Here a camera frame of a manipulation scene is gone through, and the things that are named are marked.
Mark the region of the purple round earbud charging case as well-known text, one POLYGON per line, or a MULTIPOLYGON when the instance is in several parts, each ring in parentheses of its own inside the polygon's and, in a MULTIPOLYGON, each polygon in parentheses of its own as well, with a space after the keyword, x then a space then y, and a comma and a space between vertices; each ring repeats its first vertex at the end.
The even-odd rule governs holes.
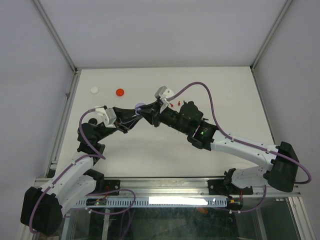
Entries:
POLYGON ((139 115, 140 115, 139 111, 141 110, 141 107, 142 107, 142 106, 145 106, 145 105, 146 105, 146 104, 143 103, 143 102, 139 102, 139 103, 137 103, 137 104, 135 105, 134 110, 135 110, 135 115, 136 115, 136 116, 139 116, 139 115))

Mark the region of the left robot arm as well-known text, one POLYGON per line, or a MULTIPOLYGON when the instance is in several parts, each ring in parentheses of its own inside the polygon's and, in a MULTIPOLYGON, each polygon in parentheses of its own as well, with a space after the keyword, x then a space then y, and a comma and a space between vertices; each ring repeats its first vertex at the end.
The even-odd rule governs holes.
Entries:
POLYGON ((68 165, 40 187, 25 192, 21 223, 33 234, 50 236, 78 201, 102 193, 105 176, 93 169, 105 158, 100 140, 117 131, 126 134, 141 118, 135 109, 100 106, 87 110, 78 123, 79 147, 68 165))

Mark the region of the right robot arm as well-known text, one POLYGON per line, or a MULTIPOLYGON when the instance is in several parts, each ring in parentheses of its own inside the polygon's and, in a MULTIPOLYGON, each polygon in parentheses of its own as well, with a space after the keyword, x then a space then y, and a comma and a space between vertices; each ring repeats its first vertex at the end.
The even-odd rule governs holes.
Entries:
POLYGON ((187 141, 200 150, 217 151, 236 156, 254 163, 255 167, 231 168, 225 172, 223 187, 230 194, 253 186, 270 185, 276 190, 293 191, 298 171, 298 159, 294 157, 292 146, 286 142, 281 145, 261 145, 254 148, 224 136, 217 126, 206 122, 203 113, 193 101, 185 102, 179 111, 169 107, 162 109, 161 102, 139 103, 136 113, 143 116, 154 127, 164 124, 187 136, 187 141))

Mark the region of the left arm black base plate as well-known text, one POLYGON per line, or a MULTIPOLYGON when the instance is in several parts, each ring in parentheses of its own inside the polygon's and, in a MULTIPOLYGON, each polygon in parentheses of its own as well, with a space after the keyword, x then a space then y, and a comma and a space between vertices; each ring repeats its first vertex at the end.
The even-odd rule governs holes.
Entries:
POLYGON ((104 193, 119 190, 121 188, 121 181, 119 179, 104 179, 100 183, 99 192, 104 193))

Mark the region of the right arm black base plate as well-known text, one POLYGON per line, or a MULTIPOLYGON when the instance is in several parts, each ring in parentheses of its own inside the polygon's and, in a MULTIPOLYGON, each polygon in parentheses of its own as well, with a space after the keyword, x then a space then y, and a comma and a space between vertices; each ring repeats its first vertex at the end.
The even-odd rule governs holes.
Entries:
POLYGON ((223 195, 231 197, 233 195, 253 195, 252 187, 239 188, 231 183, 224 184, 223 179, 207 180, 207 188, 209 195, 223 195))

